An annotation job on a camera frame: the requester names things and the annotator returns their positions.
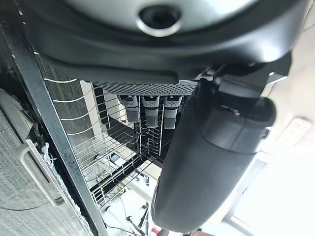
ceiling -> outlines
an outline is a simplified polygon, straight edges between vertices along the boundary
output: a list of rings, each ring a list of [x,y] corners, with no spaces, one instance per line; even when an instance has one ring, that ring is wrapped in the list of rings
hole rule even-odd
[[[276,83],[268,95],[277,106],[277,119],[268,138],[274,144],[294,117],[315,122],[315,7],[309,11],[304,30],[293,50],[289,76]],[[315,126],[286,151],[291,154],[315,154]]]

gray fabric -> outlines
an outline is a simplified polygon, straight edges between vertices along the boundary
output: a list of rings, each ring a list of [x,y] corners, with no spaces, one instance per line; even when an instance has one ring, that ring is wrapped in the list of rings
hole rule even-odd
[[[24,167],[17,160],[19,139],[0,112],[0,206],[30,208],[48,202]],[[48,184],[54,197],[60,194]],[[29,211],[0,209],[0,236],[83,236],[80,222],[66,205],[42,206]]]

metal bar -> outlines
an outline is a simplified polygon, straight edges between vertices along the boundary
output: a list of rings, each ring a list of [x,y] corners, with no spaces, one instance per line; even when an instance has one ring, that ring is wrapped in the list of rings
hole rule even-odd
[[[1,31],[15,59],[18,68],[16,68],[16,73],[27,92],[37,116],[42,119],[60,154],[60,158],[80,196],[80,200],[92,220],[90,223],[95,225],[99,236],[108,236],[105,224],[95,207],[79,163],[75,158],[69,139],[50,98],[32,47],[25,36],[24,26],[19,18],[18,9],[15,3],[10,0],[3,2],[3,5],[6,6],[6,9],[0,10]]]

metal wire shelf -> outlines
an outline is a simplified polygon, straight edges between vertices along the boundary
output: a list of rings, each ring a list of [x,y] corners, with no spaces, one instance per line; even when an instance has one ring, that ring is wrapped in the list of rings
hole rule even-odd
[[[36,58],[91,197],[101,211],[159,159],[163,103],[159,103],[157,128],[146,126],[140,97],[139,122],[129,123],[116,95],[61,76],[39,55]],[[113,156],[120,161],[113,161]]]

door handle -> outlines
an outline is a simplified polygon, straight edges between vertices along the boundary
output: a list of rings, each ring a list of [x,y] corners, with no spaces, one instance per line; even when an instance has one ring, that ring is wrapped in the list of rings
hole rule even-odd
[[[27,143],[22,144],[17,151],[17,155],[19,160],[21,161],[22,165],[24,166],[24,168],[27,170],[27,172],[30,174],[30,176],[32,177],[32,179],[35,181],[35,183],[37,184],[37,186],[40,188],[40,190],[43,192],[43,194],[46,196],[46,198],[49,200],[49,202],[55,206],[55,207],[59,207],[62,204],[64,204],[64,200],[62,197],[54,199],[50,194],[48,189],[42,184],[41,180],[38,179],[38,177],[35,174],[35,171],[33,169],[32,166],[30,166],[26,161],[25,161],[25,154],[31,151],[30,146]]]

